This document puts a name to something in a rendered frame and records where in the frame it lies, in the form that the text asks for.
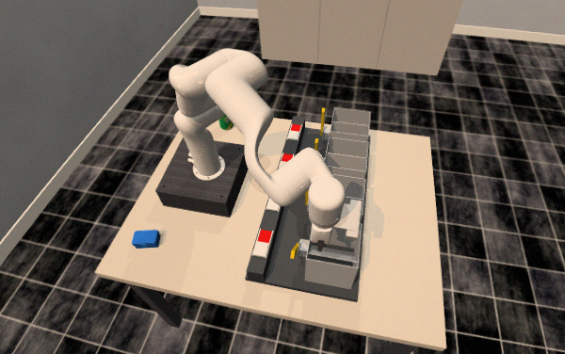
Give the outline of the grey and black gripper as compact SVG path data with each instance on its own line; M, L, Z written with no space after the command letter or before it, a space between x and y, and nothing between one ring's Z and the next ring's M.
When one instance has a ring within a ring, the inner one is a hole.
M315 226L312 222L311 241L313 243L317 243L317 245L318 245L317 251L322 252L323 246L325 244L328 245L330 243L332 229L333 229L333 227L330 227L330 228L327 228L327 229L319 228L319 227Z

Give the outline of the green and yellow drink can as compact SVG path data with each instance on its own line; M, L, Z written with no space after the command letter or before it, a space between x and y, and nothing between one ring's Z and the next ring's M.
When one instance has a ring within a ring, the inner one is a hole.
M234 126L234 124L230 121L230 119L226 115L224 115L218 121L219 121L220 128L223 129L223 130L230 130Z

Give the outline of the small blue box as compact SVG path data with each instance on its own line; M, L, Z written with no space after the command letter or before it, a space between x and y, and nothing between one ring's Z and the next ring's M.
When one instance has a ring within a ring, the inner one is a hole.
M132 244L136 249L158 248L160 237L158 230L135 231Z

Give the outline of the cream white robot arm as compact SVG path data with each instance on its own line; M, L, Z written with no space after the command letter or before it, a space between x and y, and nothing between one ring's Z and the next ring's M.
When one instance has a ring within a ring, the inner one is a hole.
M344 203L345 188L320 152L305 148L271 175L263 169L258 148L274 112L255 90L267 78L266 66L259 57L235 49L222 49L191 66L170 69L169 81L179 108L174 122L186 141L188 156L193 158L188 162L193 163L195 176L212 181L224 172L225 162L206 128L226 115L245 138L245 160L251 176L276 204L288 206L309 190L313 224L346 229L346 239L357 240L362 201Z

